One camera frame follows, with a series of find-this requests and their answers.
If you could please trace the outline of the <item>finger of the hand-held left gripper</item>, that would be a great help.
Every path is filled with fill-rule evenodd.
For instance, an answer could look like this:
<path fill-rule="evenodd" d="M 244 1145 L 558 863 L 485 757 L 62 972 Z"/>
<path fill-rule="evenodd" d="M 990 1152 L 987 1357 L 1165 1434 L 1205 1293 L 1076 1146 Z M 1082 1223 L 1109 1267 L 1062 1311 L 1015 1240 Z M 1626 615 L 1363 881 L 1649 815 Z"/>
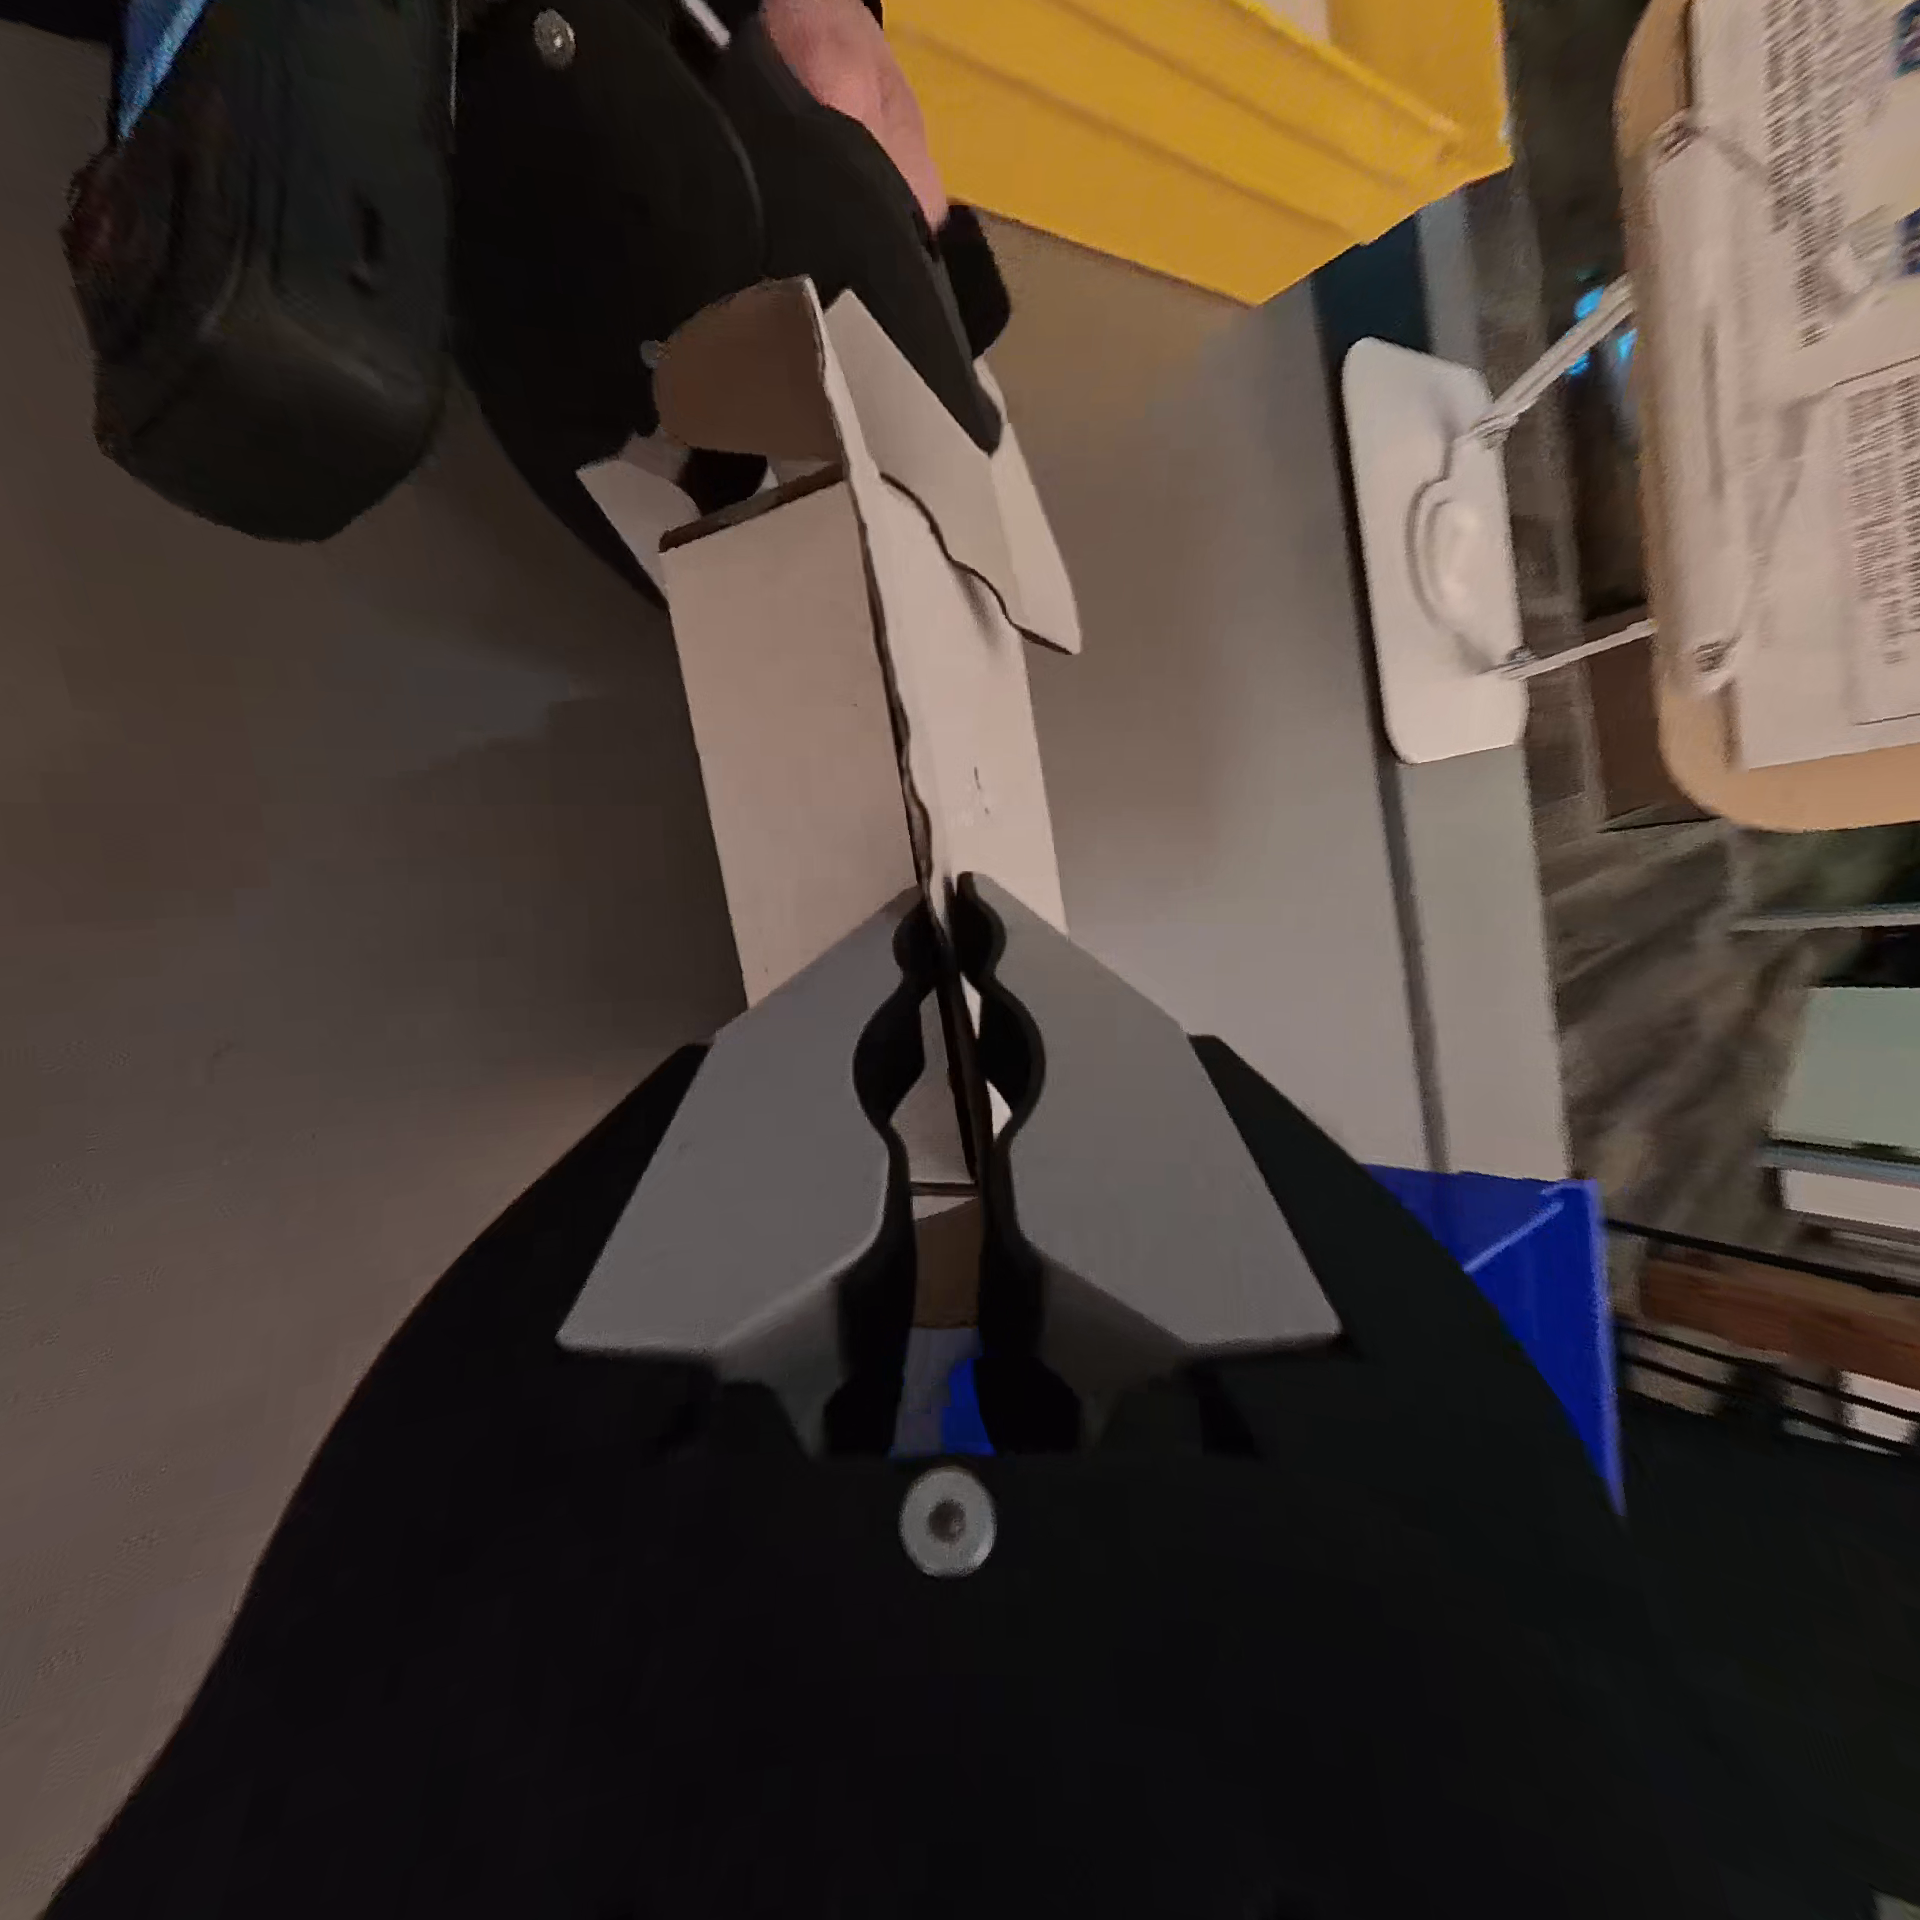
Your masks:
<path fill-rule="evenodd" d="M 584 543 L 640 594 L 662 594 L 662 543 L 699 518 L 694 451 L 670 436 L 630 438 L 610 458 L 577 470 Z"/>
<path fill-rule="evenodd" d="M 990 364 L 971 367 L 1000 425 L 995 449 L 984 451 L 852 293 L 828 306 L 828 344 L 880 479 L 911 500 L 947 561 L 995 594 L 1022 636 L 1078 657 L 1073 587 Z"/>

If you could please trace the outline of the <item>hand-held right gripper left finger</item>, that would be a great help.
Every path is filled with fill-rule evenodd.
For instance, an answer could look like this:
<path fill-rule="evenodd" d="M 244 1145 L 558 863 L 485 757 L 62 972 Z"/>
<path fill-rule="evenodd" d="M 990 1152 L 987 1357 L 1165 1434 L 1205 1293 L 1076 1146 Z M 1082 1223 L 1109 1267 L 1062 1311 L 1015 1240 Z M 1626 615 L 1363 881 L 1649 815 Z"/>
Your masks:
<path fill-rule="evenodd" d="M 558 1347 L 768 1388 L 800 1440 L 890 1455 L 918 1257 L 899 1108 L 940 948 L 908 887 L 705 1047 Z"/>

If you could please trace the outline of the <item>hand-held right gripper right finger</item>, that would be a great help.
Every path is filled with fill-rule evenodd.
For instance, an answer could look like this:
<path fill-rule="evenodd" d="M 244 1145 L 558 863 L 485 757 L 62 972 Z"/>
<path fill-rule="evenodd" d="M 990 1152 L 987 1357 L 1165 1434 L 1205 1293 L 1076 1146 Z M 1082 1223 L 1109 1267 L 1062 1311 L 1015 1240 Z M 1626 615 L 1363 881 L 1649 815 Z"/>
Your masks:
<path fill-rule="evenodd" d="M 1193 1041 L 1000 881 L 960 876 L 982 1150 L 971 1396 L 990 1449 L 1079 1449 L 1196 1364 L 1318 1355 L 1341 1322 Z"/>

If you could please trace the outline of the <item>white cardboard box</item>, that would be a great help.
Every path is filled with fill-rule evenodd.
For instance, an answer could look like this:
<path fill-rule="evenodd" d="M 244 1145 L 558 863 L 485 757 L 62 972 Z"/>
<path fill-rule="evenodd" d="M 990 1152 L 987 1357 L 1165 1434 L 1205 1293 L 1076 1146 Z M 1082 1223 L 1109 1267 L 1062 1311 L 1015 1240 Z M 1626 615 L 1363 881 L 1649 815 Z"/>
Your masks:
<path fill-rule="evenodd" d="M 966 874 L 1065 932 L 1027 670 L 1055 650 L 877 472 L 829 302 L 782 278 L 708 306 L 656 399 L 685 438 L 801 466 L 662 543 L 745 1010 L 905 891 L 944 938 Z"/>

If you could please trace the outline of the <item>blue plastic bin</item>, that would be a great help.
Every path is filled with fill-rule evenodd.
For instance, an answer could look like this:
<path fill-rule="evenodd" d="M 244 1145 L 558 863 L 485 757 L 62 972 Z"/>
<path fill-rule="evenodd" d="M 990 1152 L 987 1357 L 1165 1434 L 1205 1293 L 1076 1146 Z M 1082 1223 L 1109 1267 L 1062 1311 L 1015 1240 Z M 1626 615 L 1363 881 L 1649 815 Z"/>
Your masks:
<path fill-rule="evenodd" d="M 1605 1499 L 1626 1506 L 1612 1288 L 1597 1188 L 1480 1170 L 1371 1164 L 1500 1315 L 1546 1381 Z M 885 1452 L 898 1460 L 987 1457 L 977 1400 L 980 1335 L 967 1320 L 980 1255 L 980 1206 L 954 1201 L 916 1221 L 921 1301 L 905 1345 Z"/>

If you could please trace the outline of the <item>yellow plastic bin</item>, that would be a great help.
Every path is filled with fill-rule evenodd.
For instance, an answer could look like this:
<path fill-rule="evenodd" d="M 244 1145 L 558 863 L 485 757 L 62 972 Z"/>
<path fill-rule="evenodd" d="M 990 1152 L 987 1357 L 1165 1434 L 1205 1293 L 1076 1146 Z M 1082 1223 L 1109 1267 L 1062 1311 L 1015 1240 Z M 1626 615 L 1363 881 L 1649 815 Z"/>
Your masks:
<path fill-rule="evenodd" d="M 949 197 L 1259 306 L 1512 158 L 1497 3 L 885 3 Z"/>

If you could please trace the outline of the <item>person's left hand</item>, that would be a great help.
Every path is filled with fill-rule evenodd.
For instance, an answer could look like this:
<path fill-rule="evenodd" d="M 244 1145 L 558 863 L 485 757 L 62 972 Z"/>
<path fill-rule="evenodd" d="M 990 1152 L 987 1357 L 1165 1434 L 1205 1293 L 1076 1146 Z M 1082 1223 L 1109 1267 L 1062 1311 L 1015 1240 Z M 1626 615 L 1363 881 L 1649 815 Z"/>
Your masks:
<path fill-rule="evenodd" d="M 924 113 L 874 13 L 861 3 L 763 3 L 763 33 L 801 86 L 870 133 L 908 184 L 926 228 L 947 224 L 946 184 Z"/>

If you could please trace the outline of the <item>white stand base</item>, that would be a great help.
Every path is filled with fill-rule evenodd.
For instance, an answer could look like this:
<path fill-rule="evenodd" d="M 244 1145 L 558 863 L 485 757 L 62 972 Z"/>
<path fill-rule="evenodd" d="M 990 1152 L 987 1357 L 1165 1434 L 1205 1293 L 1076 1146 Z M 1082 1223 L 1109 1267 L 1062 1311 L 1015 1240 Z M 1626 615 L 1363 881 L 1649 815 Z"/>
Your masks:
<path fill-rule="evenodd" d="M 1528 695 L 1503 445 L 1484 379 L 1358 340 L 1339 369 L 1385 738 L 1422 766 L 1514 748 Z"/>

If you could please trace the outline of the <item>printed instruction sheet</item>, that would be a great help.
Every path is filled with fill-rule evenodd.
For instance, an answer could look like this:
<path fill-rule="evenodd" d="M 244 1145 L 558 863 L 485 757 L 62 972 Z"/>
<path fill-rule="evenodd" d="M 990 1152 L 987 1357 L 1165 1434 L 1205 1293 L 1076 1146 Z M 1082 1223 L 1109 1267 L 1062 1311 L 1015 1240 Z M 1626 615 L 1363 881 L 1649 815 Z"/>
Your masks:
<path fill-rule="evenodd" d="M 1916 21 L 1691 5 L 1644 152 L 1670 636 L 1741 768 L 1916 746 Z"/>

